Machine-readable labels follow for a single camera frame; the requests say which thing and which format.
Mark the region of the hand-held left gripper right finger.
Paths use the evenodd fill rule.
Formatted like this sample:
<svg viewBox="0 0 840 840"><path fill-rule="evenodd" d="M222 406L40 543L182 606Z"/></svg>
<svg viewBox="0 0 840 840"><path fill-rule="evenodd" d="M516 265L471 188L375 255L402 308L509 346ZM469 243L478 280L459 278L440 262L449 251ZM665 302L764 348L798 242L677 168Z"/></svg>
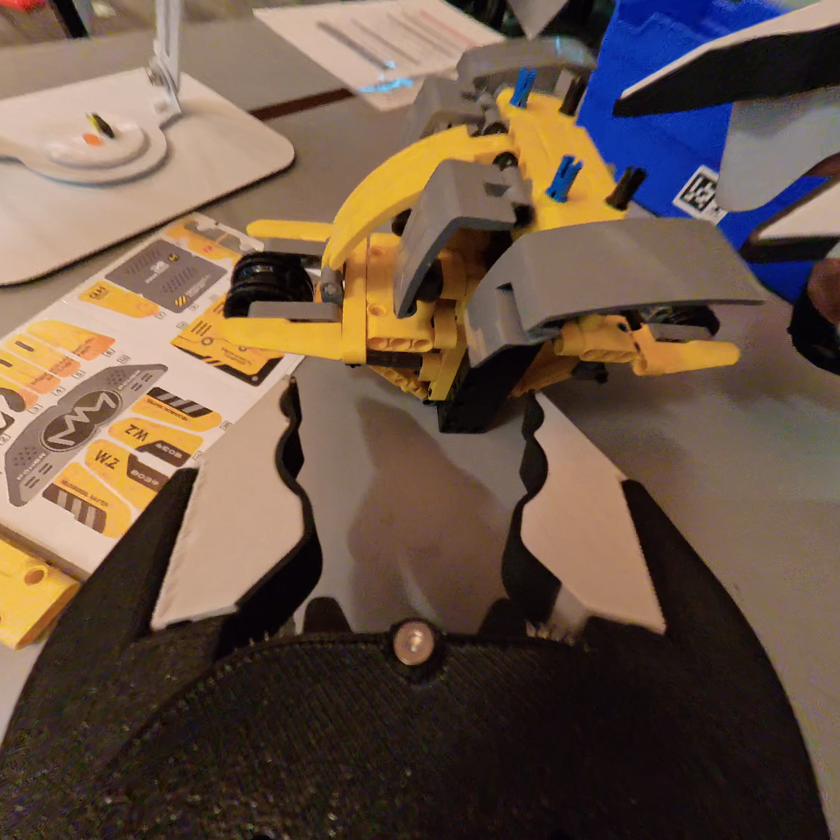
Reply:
<svg viewBox="0 0 840 840"><path fill-rule="evenodd" d="M582 634L594 618L664 634L624 473L545 395L521 425L523 496L501 561L530 634Z"/></svg>

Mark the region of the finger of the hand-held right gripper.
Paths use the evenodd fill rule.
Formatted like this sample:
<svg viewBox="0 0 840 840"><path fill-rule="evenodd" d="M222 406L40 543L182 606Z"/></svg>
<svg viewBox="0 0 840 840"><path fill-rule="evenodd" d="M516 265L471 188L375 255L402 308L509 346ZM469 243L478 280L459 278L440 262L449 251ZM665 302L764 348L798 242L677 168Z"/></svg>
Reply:
<svg viewBox="0 0 840 840"><path fill-rule="evenodd" d="M732 107L717 203L740 213L769 203L805 175L818 188L757 226L740 253L754 263L838 257L839 100L777 98Z"/></svg>
<svg viewBox="0 0 840 840"><path fill-rule="evenodd" d="M694 111L838 83L839 2L822 1L691 50L625 89L613 115Z"/></svg>

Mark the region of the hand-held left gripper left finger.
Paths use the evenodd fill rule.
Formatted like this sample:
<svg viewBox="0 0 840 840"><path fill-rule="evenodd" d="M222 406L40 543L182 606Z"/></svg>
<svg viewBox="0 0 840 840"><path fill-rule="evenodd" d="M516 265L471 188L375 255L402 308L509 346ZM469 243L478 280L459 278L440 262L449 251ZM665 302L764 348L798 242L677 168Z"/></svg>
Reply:
<svg viewBox="0 0 840 840"><path fill-rule="evenodd" d="M284 377L203 458L151 618L155 632L221 618L276 634L319 581L322 549L303 466L298 383Z"/></svg>

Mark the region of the yellow grey toy brick vehicle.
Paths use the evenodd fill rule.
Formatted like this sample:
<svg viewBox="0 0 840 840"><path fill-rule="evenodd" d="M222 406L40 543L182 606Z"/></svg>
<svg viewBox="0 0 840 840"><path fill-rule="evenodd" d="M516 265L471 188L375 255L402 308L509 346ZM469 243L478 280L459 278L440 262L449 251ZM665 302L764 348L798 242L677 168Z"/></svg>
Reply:
<svg viewBox="0 0 840 840"><path fill-rule="evenodd" d="M572 38L472 49L428 77L403 147L329 224L260 220L279 251L242 257L221 333L248 349L367 365L478 434L508 398L738 362L715 306L766 294L712 224L627 218L646 171L616 179L575 113L595 69Z"/></svg>

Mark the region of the person's right hand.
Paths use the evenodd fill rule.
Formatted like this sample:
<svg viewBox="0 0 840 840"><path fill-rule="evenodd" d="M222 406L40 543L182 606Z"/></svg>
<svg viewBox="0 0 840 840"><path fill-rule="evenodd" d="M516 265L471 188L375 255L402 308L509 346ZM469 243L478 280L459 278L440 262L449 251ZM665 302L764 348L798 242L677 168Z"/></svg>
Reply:
<svg viewBox="0 0 840 840"><path fill-rule="evenodd" d="M839 258L824 258L817 262L806 285L807 296L815 310L834 327L839 314Z"/></svg>

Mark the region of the blue box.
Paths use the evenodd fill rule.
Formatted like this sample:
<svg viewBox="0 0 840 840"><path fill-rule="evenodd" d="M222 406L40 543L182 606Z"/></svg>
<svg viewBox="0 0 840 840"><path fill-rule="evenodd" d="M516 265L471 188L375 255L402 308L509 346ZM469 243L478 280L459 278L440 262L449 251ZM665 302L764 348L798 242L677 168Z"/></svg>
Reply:
<svg viewBox="0 0 840 840"><path fill-rule="evenodd" d="M638 118L613 115L614 102L625 89L673 60L714 39L799 8L784 11L781 2L618 3L579 121L619 173L630 165L645 169L647 179L634 198L637 204L662 217L686 216L714 224L740 252L757 226L825 182L821 176L805 175L764 206L730 212L719 206L717 188L732 107L737 102ZM838 86L783 98L838 99ZM816 261L750 261L750 265L767 288L793 301Z"/></svg>

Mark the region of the yellow grey sticker sheet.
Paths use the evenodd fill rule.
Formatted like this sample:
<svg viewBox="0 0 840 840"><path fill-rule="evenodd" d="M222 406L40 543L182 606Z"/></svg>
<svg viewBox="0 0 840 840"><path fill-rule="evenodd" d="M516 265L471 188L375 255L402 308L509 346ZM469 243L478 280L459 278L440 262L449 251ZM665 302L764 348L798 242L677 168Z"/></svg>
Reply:
<svg viewBox="0 0 840 840"><path fill-rule="evenodd" d="M265 245L194 213L2 336L2 528L85 580L179 469L300 358L231 343L224 298Z"/></svg>

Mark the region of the yellow toy brick panel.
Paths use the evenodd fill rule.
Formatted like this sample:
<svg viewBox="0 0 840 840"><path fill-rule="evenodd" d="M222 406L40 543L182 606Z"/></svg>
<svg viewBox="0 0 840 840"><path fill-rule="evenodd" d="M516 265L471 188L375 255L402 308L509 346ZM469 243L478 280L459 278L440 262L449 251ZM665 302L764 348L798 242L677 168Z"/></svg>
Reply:
<svg viewBox="0 0 840 840"><path fill-rule="evenodd" d="M1 538L1 643L19 650L38 641L81 584L39 556Z"/></svg>

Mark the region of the white lamp stand base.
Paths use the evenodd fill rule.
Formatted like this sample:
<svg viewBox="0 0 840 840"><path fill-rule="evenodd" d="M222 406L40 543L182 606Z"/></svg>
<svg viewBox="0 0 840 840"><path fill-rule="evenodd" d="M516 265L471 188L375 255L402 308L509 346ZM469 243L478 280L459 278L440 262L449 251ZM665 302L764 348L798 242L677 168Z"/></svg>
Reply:
<svg viewBox="0 0 840 840"><path fill-rule="evenodd" d="M1 284L44 277L285 171L292 144L182 77L182 2L134 69L1 103ZM102 138L86 114L115 129Z"/></svg>

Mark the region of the printed white paper sheet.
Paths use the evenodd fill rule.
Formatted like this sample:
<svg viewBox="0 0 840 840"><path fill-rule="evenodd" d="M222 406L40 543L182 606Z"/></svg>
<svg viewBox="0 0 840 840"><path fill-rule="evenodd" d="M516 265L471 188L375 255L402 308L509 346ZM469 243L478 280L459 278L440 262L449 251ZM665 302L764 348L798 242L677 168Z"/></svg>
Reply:
<svg viewBox="0 0 840 840"><path fill-rule="evenodd" d="M381 112L411 105L426 77L456 78L466 51L503 40L440 1L315 3L254 15Z"/></svg>

